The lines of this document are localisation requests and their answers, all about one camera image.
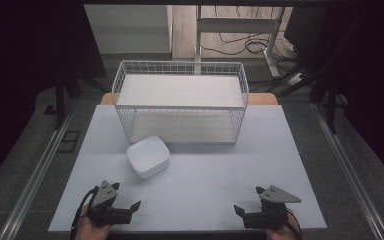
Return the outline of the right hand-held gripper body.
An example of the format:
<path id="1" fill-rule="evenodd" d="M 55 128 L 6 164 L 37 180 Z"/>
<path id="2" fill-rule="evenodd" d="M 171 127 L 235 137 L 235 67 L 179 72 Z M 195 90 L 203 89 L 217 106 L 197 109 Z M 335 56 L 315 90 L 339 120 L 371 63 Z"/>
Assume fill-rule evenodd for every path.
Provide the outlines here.
<path id="1" fill-rule="evenodd" d="M 274 185 L 264 188 L 258 195 L 260 211 L 243 216 L 245 228 L 279 230 L 288 221 L 287 203 L 300 203 L 301 199 Z"/>

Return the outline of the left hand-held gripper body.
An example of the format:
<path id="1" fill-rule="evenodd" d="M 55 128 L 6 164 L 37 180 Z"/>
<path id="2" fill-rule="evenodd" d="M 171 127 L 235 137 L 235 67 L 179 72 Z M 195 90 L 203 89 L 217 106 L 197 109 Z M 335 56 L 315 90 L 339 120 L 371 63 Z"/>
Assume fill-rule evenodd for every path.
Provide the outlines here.
<path id="1" fill-rule="evenodd" d="M 89 201 L 87 217 L 96 225 L 129 224 L 133 212 L 129 209 L 118 209 L 113 207 L 118 192 L 113 189 L 112 184 L 103 180 L 97 191 Z"/>

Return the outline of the person's left hand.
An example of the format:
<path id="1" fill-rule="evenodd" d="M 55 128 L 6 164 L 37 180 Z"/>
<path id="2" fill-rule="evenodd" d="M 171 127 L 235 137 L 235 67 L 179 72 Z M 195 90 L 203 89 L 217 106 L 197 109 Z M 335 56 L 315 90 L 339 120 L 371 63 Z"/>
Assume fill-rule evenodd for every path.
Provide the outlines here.
<path id="1" fill-rule="evenodd" d="M 81 209 L 80 218 L 76 225 L 74 240 L 106 240 L 112 226 L 95 226 L 94 223 L 87 217 L 87 210 L 87 205 L 84 205 Z"/>

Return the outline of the person's right hand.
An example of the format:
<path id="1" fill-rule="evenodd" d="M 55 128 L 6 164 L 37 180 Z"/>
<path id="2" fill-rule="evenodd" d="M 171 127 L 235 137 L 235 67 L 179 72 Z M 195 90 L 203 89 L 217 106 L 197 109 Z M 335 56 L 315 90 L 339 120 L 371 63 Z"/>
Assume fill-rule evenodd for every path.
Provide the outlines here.
<path id="1" fill-rule="evenodd" d="M 279 230 L 264 229 L 267 240 L 302 240 L 302 231 L 291 209 L 287 209 L 288 221 Z"/>

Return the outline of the pale table cover sheet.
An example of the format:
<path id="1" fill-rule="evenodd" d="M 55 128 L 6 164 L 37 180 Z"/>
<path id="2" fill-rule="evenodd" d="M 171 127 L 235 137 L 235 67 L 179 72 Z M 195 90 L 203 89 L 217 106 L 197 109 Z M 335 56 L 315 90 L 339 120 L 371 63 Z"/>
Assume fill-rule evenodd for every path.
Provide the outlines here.
<path id="1" fill-rule="evenodd" d="M 51 230 L 70 229 L 84 195 L 102 181 L 117 182 L 117 208 L 140 205 L 123 233 L 241 231 L 234 208 L 258 210 L 256 187 L 275 185 L 297 197 L 304 229 L 326 223 L 281 106 L 250 106 L 233 145 L 169 147 L 169 166 L 143 180 L 132 169 L 116 110 L 99 105 L 57 207 Z"/>

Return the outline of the white square bowl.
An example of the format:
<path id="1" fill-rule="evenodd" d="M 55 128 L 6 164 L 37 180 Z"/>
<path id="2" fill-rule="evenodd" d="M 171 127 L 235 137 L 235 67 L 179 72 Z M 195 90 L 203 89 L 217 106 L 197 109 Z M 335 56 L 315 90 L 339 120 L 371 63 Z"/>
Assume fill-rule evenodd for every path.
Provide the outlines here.
<path id="1" fill-rule="evenodd" d="M 158 136 L 150 136 L 131 145 L 126 155 L 141 179 L 148 179 L 169 166 L 170 151 Z"/>

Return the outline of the wooden table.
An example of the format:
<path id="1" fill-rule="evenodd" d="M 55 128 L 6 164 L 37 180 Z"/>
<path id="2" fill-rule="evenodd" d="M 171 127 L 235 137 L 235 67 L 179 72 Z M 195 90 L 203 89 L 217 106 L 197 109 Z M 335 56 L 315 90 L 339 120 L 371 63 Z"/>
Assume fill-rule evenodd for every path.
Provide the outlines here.
<path id="1" fill-rule="evenodd" d="M 112 105 L 112 94 L 106 93 L 101 99 L 101 105 Z M 272 93 L 250 93 L 249 94 L 249 105 L 277 105 L 278 101 Z"/>

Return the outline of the black metal stand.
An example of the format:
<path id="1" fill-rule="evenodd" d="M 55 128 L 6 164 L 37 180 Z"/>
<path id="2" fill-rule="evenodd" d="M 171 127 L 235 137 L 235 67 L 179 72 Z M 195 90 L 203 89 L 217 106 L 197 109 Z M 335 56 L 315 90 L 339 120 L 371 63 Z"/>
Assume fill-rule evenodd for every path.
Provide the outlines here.
<path id="1" fill-rule="evenodd" d="M 334 77 L 324 77 L 318 80 L 310 92 L 312 102 L 320 102 L 324 96 L 327 96 L 326 103 L 326 123 L 332 134 L 335 130 L 335 109 L 336 109 L 337 81 Z"/>
<path id="2" fill-rule="evenodd" d="M 78 99 L 81 96 L 81 89 L 73 74 L 59 74 L 55 78 L 55 105 L 48 105 L 44 114 L 55 115 L 56 125 L 58 130 L 65 119 L 65 93 L 68 93 L 70 98 Z"/>

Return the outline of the white power strip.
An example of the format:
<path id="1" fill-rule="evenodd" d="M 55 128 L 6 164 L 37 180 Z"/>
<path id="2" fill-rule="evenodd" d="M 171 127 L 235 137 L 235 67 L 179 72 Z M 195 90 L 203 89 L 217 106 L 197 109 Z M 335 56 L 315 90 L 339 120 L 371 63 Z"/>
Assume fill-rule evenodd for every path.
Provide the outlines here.
<path id="1" fill-rule="evenodd" d="M 296 83 L 300 82 L 304 77 L 305 77 L 304 74 L 302 74 L 302 73 L 297 73 L 295 76 L 293 76 L 293 77 L 287 82 L 287 84 L 290 85 L 290 86 L 295 85 Z"/>

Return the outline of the dark curtain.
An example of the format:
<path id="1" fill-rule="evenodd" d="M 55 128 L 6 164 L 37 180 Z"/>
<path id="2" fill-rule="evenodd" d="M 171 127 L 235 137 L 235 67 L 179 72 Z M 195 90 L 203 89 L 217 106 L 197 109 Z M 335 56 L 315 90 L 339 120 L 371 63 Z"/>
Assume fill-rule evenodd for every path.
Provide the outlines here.
<path id="1" fill-rule="evenodd" d="M 84 0 L 0 0 L 0 165 L 35 110 L 37 95 L 60 81 L 106 72 Z"/>
<path id="2" fill-rule="evenodd" d="M 347 100 L 344 114 L 384 164 L 384 0 L 362 0 L 366 9 L 330 76 L 311 92 L 319 100 L 337 81 Z M 354 9 L 295 7 L 285 37 L 307 66 L 319 70 L 355 17 Z"/>

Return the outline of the white cabinet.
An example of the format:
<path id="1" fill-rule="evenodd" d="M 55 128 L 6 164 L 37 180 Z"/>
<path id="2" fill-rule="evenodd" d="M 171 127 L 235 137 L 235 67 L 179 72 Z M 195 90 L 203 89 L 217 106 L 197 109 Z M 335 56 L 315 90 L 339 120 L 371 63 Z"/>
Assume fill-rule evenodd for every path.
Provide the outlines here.
<path id="1" fill-rule="evenodd" d="M 101 54 L 172 52 L 171 5 L 84 5 Z"/>

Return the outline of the black rectangular floor frame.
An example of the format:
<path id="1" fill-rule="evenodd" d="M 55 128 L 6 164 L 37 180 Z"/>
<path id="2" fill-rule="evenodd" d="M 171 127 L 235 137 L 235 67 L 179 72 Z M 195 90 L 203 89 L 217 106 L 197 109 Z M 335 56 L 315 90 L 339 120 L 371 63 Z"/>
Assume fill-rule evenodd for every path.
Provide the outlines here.
<path id="1" fill-rule="evenodd" d="M 66 131 L 63 135 L 62 140 L 60 141 L 57 152 L 58 153 L 72 153 L 78 143 L 80 137 L 80 130 L 70 130 Z"/>

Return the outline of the aluminium rail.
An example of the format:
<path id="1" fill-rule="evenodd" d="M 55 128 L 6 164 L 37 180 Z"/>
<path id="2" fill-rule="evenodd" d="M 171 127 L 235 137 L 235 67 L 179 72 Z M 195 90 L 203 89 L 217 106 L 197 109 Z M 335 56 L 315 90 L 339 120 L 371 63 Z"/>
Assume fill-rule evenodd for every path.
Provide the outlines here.
<path id="1" fill-rule="evenodd" d="M 335 158 L 339 162 L 342 172 L 356 198 L 360 209 L 362 210 L 362 213 L 374 238 L 376 240 L 383 240 L 382 234 L 378 232 L 378 225 L 376 222 L 376 209 L 374 208 L 372 200 L 368 196 L 351 162 L 349 161 L 348 155 L 345 153 L 343 146 L 341 145 L 337 136 L 331 132 L 327 123 L 325 122 L 325 115 L 323 110 L 315 104 L 312 104 L 311 108 L 316 115 L 319 125 L 321 126 L 321 129 L 325 134 L 331 149 L 333 150 Z"/>
<path id="2" fill-rule="evenodd" d="M 78 101 L 76 99 L 69 101 L 66 117 L 62 121 L 60 127 L 53 132 L 42 156 L 35 165 L 32 174 L 0 231 L 0 240 L 15 240 L 38 189 L 43 182 L 57 148 L 62 141 L 63 135 L 70 124 L 77 105 Z"/>

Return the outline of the white metal desk frame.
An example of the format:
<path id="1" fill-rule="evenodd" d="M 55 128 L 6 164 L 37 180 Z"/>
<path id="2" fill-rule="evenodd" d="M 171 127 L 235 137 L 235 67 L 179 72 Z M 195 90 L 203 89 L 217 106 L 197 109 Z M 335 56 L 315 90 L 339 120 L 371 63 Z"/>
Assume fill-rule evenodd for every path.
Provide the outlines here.
<path id="1" fill-rule="evenodd" d="M 257 18 L 203 18 L 202 6 L 196 6 L 196 46 L 194 60 L 201 61 L 201 34 L 202 33 L 255 33 L 269 34 L 268 45 L 263 50 L 268 69 L 273 78 L 280 74 L 273 59 L 273 49 L 282 24 L 285 7 L 278 10 L 277 16 L 270 19 Z"/>

